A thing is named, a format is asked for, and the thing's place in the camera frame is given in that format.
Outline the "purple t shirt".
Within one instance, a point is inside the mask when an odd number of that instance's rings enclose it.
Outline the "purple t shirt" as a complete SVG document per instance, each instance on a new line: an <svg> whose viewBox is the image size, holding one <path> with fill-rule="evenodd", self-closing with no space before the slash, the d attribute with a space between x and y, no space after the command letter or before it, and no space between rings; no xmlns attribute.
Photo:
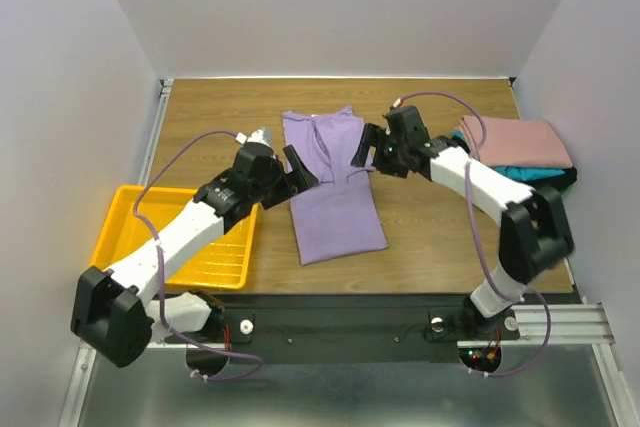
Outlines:
<svg viewBox="0 0 640 427"><path fill-rule="evenodd" d="M285 142L319 181L290 201L300 263L386 249L369 179L371 162L351 165L363 119L346 106L330 114L288 111L282 123Z"/></svg>

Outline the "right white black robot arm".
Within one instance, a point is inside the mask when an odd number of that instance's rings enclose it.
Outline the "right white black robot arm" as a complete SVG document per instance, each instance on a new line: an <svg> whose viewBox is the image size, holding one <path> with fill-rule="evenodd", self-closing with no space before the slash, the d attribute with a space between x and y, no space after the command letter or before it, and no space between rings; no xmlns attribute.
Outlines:
<svg viewBox="0 0 640 427"><path fill-rule="evenodd" d="M511 180L476 160L452 138L431 137L414 106L397 107L387 124L365 124L355 167L370 162L381 174L404 178L417 173L463 196L468 211L480 209L499 228L498 263L465 299L460 313L463 331L482 337L496 319L522 300L542 273L573 253L575 243L561 194Z"/></svg>

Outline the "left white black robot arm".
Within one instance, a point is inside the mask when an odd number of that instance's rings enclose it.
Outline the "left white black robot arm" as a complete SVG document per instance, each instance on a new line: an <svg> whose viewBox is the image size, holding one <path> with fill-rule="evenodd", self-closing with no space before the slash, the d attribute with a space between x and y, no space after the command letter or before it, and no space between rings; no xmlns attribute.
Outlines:
<svg viewBox="0 0 640 427"><path fill-rule="evenodd" d="M247 141L232 166L202 185L162 230L105 270L95 266L77 282L72 332L117 367L136 360L152 338L147 307L165 298L166 281L207 245L248 217L254 205L279 205L318 186L288 145L279 159L264 142Z"/></svg>

